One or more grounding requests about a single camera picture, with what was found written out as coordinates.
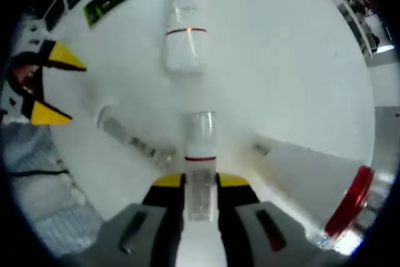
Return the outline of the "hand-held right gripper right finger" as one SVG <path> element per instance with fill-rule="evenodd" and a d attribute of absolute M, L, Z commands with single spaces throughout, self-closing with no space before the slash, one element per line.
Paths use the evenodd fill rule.
<path fill-rule="evenodd" d="M 304 227 L 261 202 L 242 177 L 218 173 L 218 228 L 228 266 L 342 266 L 343 256 L 306 237 Z"/>

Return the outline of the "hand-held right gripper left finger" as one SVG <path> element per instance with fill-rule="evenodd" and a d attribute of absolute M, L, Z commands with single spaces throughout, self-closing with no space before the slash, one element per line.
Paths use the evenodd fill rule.
<path fill-rule="evenodd" d="M 141 203 L 105 222 L 92 246 L 71 256 L 72 266 L 175 266 L 183 231 L 185 176 L 155 180 Z"/>

